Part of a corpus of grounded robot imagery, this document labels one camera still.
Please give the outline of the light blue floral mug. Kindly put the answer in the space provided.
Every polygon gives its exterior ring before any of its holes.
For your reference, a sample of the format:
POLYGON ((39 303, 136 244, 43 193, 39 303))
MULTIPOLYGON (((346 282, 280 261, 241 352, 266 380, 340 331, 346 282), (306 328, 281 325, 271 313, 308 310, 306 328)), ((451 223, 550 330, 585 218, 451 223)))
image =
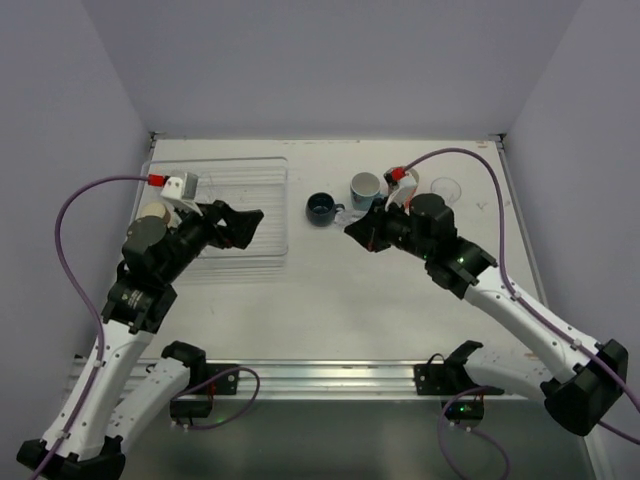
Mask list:
POLYGON ((378 176, 370 172, 357 173, 350 182, 352 207, 357 211, 368 211, 374 200, 384 198, 378 176))

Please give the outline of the dark blue squat mug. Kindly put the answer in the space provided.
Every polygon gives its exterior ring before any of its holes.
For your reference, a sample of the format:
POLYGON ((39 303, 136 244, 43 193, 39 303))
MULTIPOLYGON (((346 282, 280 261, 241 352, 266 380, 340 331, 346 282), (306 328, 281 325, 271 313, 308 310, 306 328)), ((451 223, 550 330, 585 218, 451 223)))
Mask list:
POLYGON ((305 206, 306 218, 315 227, 328 227, 335 220, 337 213, 344 210, 345 206, 337 203, 326 192, 312 194, 305 206))

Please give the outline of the beige bottomed cup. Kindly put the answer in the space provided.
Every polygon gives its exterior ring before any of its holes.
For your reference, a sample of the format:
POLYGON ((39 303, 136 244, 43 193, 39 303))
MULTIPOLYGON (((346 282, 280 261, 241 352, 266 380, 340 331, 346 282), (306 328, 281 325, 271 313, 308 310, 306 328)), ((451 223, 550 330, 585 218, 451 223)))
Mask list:
POLYGON ((159 218, 164 224, 171 222, 172 215, 167 206, 161 202, 152 202, 146 204, 140 211, 139 218, 154 217, 159 218))

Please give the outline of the orange mug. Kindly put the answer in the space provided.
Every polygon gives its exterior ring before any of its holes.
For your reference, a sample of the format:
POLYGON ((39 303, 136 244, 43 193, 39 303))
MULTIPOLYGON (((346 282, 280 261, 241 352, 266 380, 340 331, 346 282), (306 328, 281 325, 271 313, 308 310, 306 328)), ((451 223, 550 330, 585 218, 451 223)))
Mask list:
POLYGON ((408 174, 413 179, 413 185, 412 185, 411 193, 412 193, 412 195, 414 195, 416 193, 418 187, 419 187, 420 175, 419 175, 418 171, 415 168, 409 169, 408 170, 408 174))

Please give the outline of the clear glass with sticker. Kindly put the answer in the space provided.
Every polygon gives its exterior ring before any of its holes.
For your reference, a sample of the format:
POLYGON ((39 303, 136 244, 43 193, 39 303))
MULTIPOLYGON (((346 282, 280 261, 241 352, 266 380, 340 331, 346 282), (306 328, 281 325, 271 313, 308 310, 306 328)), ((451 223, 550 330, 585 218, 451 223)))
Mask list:
POLYGON ((448 205, 453 205, 462 196, 460 184, 449 177, 439 177, 432 181, 430 185, 432 193, 441 196, 448 205))

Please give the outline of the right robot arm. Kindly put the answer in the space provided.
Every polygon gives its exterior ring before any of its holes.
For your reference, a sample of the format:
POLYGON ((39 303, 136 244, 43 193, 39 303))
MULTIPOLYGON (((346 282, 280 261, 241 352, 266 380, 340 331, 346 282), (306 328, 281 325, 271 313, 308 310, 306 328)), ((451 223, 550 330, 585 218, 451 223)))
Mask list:
POLYGON ((456 392, 486 387, 542 403, 565 430, 588 435, 622 396, 628 352, 570 326, 503 275, 497 260, 460 236, 453 211, 436 194, 407 209, 378 199, 344 229, 372 253, 395 247, 425 264, 432 281, 483 311, 530 350, 508 355, 468 340, 443 363, 456 392))

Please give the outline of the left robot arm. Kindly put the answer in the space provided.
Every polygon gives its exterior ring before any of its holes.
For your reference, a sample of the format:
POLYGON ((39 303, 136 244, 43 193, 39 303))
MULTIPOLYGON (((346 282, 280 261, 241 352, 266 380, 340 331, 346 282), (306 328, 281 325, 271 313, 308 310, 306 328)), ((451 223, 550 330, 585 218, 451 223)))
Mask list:
POLYGON ((241 366, 225 364, 212 372, 203 350, 175 341, 134 391, 124 392, 177 298, 173 282, 208 246, 246 249, 264 214, 216 201, 180 218, 171 227, 164 215, 146 215, 129 226, 84 369, 55 422, 17 454, 35 478, 117 479, 127 450, 165 405, 183 395, 213 397, 235 387, 241 366))

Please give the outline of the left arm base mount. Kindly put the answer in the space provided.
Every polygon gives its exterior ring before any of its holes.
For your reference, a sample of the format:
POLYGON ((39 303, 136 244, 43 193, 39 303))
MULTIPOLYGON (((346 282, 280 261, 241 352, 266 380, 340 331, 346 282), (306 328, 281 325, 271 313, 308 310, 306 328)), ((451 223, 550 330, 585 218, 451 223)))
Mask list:
POLYGON ((180 396, 169 404, 171 419, 177 424, 192 426, 195 420, 207 418, 213 411, 218 396, 233 396, 237 393, 237 364, 206 363, 200 373, 189 381, 187 389, 201 388, 180 396))

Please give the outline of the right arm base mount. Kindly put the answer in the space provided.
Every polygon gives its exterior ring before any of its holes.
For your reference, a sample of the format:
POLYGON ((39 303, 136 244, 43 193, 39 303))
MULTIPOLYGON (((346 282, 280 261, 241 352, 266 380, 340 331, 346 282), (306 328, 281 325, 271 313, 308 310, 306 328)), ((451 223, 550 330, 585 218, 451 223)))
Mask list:
MULTIPOLYGON (((413 381, 416 394, 452 397, 478 387, 466 373, 464 366, 470 355, 482 347, 480 342, 467 340, 447 357, 435 353, 425 362, 415 364, 413 381)), ((445 408, 445 418, 455 425, 471 428, 478 426, 484 417, 486 394, 500 396, 504 391, 489 387, 483 392, 475 393, 472 400, 457 400, 445 408)))

